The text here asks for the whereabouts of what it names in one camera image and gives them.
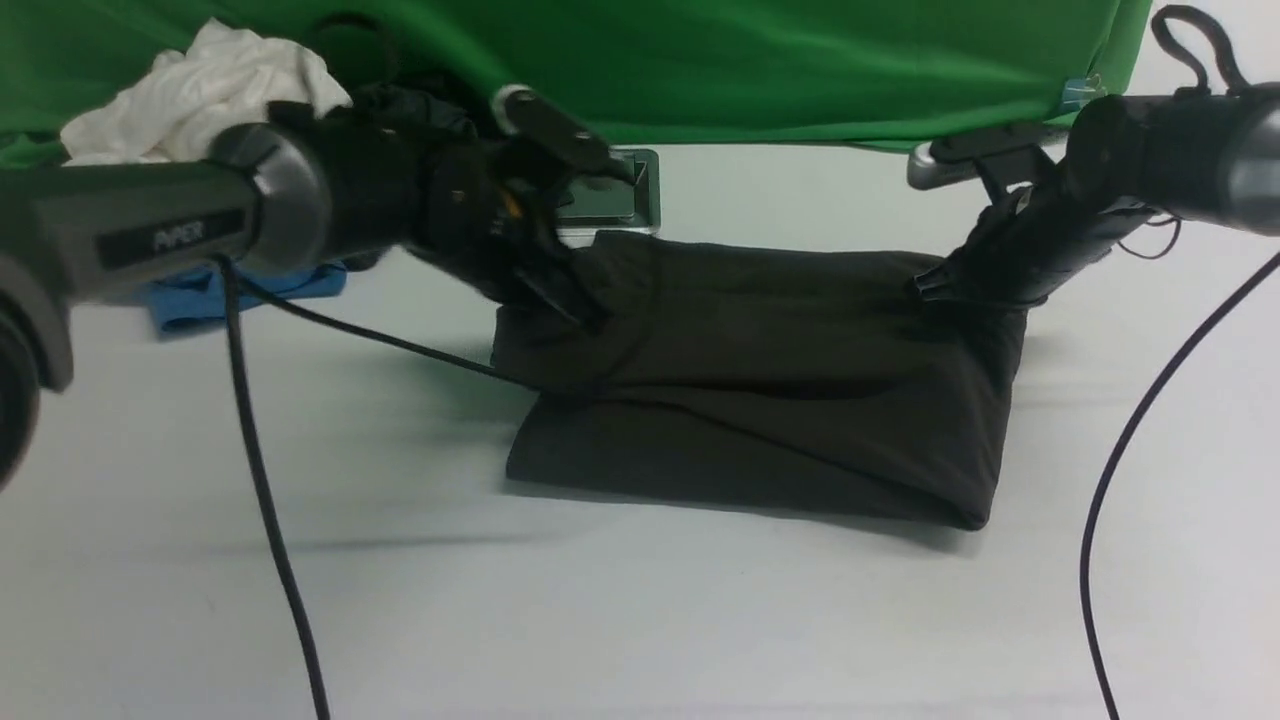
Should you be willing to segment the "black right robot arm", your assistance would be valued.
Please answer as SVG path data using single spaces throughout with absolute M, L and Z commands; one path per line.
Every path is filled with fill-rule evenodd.
M 1277 85 L 1249 82 L 1198 8 L 1164 6 L 1149 27 L 1193 85 L 1089 100 L 1068 128 L 1014 122 L 915 147 L 913 188 L 977 178 L 989 197 L 965 242 L 915 278 L 920 301 L 1038 306 L 1158 215 L 1277 234 Z

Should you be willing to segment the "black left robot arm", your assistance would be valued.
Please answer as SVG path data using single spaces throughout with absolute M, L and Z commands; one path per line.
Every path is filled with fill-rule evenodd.
M 573 272 L 557 213 L 576 179 L 636 176 L 531 90 L 495 104 L 498 142 L 271 102 L 198 161 L 5 170 L 3 478 L 29 447 L 41 392 L 72 382 L 70 309 L 216 259 L 276 275 L 402 246 L 495 302 L 598 331 L 605 310 Z

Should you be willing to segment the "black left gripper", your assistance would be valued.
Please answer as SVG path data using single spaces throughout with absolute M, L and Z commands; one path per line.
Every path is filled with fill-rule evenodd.
M 530 140 L 444 143 L 419 164 L 410 251 L 494 302 L 604 325 L 609 313 L 558 233 L 556 209 L 571 178 L 568 163 Z

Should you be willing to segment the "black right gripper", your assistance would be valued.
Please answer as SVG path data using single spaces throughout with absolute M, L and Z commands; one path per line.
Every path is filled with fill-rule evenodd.
M 965 242 L 914 279 L 924 304 L 1039 306 L 1151 219 L 1129 197 L 1032 184 L 988 206 Z

